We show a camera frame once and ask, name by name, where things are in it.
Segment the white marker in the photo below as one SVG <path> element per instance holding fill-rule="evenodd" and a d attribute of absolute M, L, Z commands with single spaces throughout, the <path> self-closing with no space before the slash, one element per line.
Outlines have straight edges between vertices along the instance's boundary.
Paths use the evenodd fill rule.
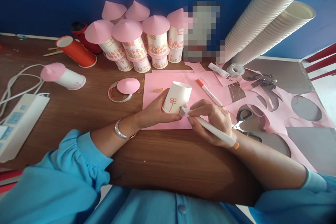
<path fill-rule="evenodd" d="M 216 66 L 214 63 L 210 63 L 210 65 L 208 66 L 208 68 L 210 68 L 212 71 L 214 71 L 216 74 L 223 76 L 224 78 L 229 77 L 229 73 L 226 72 L 225 70 L 223 70 L 222 68 Z"/>
<path fill-rule="evenodd" d="M 200 79 L 196 81 L 201 88 L 210 96 L 210 98 L 216 103 L 217 106 L 223 107 L 223 104 L 210 92 L 210 90 L 204 86 L 203 82 Z"/>
<path fill-rule="evenodd" d="M 189 109 L 181 107 L 180 115 L 184 116 L 185 114 L 188 114 L 190 112 Z M 238 149 L 239 143 L 237 143 L 232 137 L 225 134 L 223 131 L 217 129 L 212 124 L 208 123 L 201 117 L 194 117 L 204 128 L 206 128 L 208 131 L 210 131 L 212 134 L 214 134 L 216 137 L 218 137 L 220 140 L 225 142 L 230 147 L 233 147 L 234 149 Z"/>

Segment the scissors handle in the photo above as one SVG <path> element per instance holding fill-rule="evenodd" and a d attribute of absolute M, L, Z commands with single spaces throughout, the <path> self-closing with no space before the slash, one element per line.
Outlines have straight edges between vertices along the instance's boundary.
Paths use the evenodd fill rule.
<path fill-rule="evenodd" d="M 246 117 L 242 117 L 242 114 L 247 111 L 247 116 Z M 238 121 L 246 121 L 247 119 L 249 119 L 251 116 L 253 116 L 253 112 L 249 109 L 245 109 L 239 112 L 238 114 Z"/>
<path fill-rule="evenodd" d="M 254 135 L 252 132 L 244 131 L 243 134 L 244 134 L 245 136 L 254 138 L 254 139 L 256 139 L 256 140 L 259 141 L 259 142 L 263 142 L 263 139 L 262 139 L 261 137 L 259 137 L 259 136 L 257 136 L 257 135 Z"/>

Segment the power strip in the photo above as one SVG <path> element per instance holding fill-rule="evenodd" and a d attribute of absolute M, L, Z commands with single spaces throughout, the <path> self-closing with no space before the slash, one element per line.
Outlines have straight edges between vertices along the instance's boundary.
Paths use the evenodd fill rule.
<path fill-rule="evenodd" d="M 50 98 L 24 94 L 7 117 L 5 133 L 0 138 L 0 162 L 4 163 L 16 157 Z"/>

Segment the power cord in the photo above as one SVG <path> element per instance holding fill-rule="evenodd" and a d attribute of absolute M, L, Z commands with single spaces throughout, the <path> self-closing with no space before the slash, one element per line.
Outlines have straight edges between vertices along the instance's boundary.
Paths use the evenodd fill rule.
<path fill-rule="evenodd" d="M 28 73 L 24 73 L 26 70 L 28 70 L 29 68 L 32 68 L 32 67 L 37 67 L 37 66 L 42 66 L 44 67 L 44 65 L 41 65 L 41 64 L 37 64 L 37 65 L 31 65 L 31 66 L 28 66 L 26 67 L 25 69 L 23 69 L 21 72 L 19 72 L 17 75 L 13 76 L 9 81 L 8 81 L 8 84 L 7 84 L 7 89 L 6 91 L 4 92 L 1 100 L 0 100 L 0 118 L 3 116 L 4 112 L 5 112 L 5 109 L 6 109 L 6 106 L 7 106 L 7 102 L 16 98 L 16 97 L 19 97 L 23 94 L 26 94 L 32 90 L 34 90 L 36 88 L 36 90 L 34 91 L 34 95 L 37 94 L 37 92 L 41 89 L 42 85 L 44 84 L 44 80 L 41 79 L 40 76 L 37 76 L 37 75 L 32 75 L 32 74 L 28 74 Z M 24 92 L 21 92 L 17 95 L 14 95 L 14 96 L 11 96 L 11 87 L 13 86 L 13 84 L 15 83 L 15 81 L 17 80 L 17 78 L 19 78 L 20 76 L 22 75 L 26 75 L 26 76 L 33 76 L 33 77 L 36 77 L 39 79 L 39 82 L 33 86 L 32 88 L 29 88 L 28 90 L 24 91 Z M 49 97 L 49 93 L 39 93 L 37 95 L 47 95 Z M 4 118 L 2 121 L 0 121 L 0 125 L 4 123 L 4 121 L 7 119 Z"/>

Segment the silver bracelet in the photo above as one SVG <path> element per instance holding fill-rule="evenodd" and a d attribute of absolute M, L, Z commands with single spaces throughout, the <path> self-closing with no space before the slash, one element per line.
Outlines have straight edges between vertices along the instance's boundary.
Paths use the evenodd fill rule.
<path fill-rule="evenodd" d="M 126 139 L 127 136 L 123 135 L 123 134 L 120 132 L 119 128 L 118 128 L 119 122 L 120 122 L 122 119 L 123 119 L 123 118 L 121 118 L 119 121 L 117 121 L 117 123 L 116 123 L 115 126 L 114 126 L 114 130 L 115 130 L 115 133 L 118 135 L 118 137 L 120 137 L 120 138 L 122 138 L 122 139 Z"/>

